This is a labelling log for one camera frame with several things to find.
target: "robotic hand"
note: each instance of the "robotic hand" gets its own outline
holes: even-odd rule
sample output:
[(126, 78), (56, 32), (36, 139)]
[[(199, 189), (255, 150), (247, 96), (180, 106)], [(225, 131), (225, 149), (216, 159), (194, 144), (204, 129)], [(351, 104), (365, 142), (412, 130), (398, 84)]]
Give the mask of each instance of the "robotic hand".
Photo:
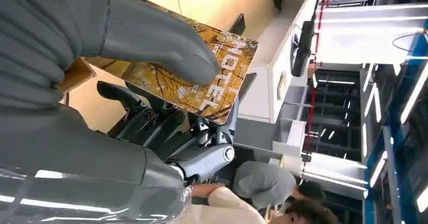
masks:
[(58, 104), (57, 85), (74, 59), (96, 55), (157, 62), (206, 84), (218, 63), (193, 28), (138, 0), (0, 4), (0, 223), (178, 217), (190, 196), (179, 172), (145, 147), (88, 129), (76, 110)]
[[(178, 170), (187, 185), (203, 182), (234, 159), (232, 145), (239, 97), (227, 121), (219, 126), (179, 110), (129, 83), (126, 88), (99, 81), (97, 89), (104, 98), (121, 102), (126, 111), (108, 135), (149, 148)], [(151, 108), (136, 94), (144, 96)], [(191, 129), (181, 132), (187, 114)]]

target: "screw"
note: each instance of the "screw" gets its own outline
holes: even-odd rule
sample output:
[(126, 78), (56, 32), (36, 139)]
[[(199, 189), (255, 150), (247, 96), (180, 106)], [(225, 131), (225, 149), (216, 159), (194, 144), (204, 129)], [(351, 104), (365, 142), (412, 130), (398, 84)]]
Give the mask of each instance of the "screw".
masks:
[(233, 148), (229, 148), (225, 152), (225, 159), (226, 161), (232, 161), (235, 157), (235, 150)]
[(156, 117), (156, 113), (154, 113), (153, 109), (148, 108), (148, 109), (146, 109), (146, 112), (144, 113), (144, 117), (146, 120), (150, 121)]
[(184, 113), (182, 111), (179, 111), (175, 115), (175, 119), (177, 120), (178, 123), (182, 123), (184, 121), (184, 119), (186, 119), (186, 116), (184, 115)]

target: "gray shirt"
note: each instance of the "gray shirt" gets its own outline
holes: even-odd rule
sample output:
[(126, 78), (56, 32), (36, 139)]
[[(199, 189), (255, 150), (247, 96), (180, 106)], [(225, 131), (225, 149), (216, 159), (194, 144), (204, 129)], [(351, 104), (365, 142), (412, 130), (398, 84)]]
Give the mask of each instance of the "gray shirt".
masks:
[(256, 208), (278, 205), (293, 194), (296, 180), (286, 169), (264, 162), (248, 161), (236, 171), (233, 190), (251, 198)]

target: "dark hair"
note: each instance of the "dark hair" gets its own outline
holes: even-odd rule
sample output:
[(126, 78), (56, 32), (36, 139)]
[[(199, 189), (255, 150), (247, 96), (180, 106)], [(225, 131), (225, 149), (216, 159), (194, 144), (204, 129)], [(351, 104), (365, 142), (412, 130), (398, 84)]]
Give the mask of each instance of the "dark hair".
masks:
[(307, 224), (339, 224), (332, 211), (311, 200), (295, 200), (285, 210), (285, 214), (294, 213), (306, 219)]
[(299, 193), (312, 199), (323, 202), (326, 198), (324, 188), (322, 185), (304, 180), (301, 185), (298, 186)]

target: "person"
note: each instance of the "person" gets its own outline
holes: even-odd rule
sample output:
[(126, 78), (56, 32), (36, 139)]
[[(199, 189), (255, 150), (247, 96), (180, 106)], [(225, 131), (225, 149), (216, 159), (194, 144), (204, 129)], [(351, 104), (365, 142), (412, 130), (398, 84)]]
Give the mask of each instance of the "person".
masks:
[[(193, 188), (193, 197), (208, 199), (209, 205), (191, 205), (187, 215), (176, 224), (265, 224), (264, 218), (251, 205), (236, 196), (223, 184), (200, 184)], [(271, 224), (337, 224), (327, 208), (310, 200), (296, 200), (285, 214), (276, 216)]]
[(270, 224), (339, 224), (333, 212), (319, 202), (301, 199), (295, 200), (286, 209), (285, 214), (274, 217)]
[(294, 176), (285, 168), (264, 162), (247, 161), (236, 171), (233, 191), (247, 199), (256, 209), (284, 203), (288, 197), (323, 202), (323, 187), (315, 182), (296, 184)]

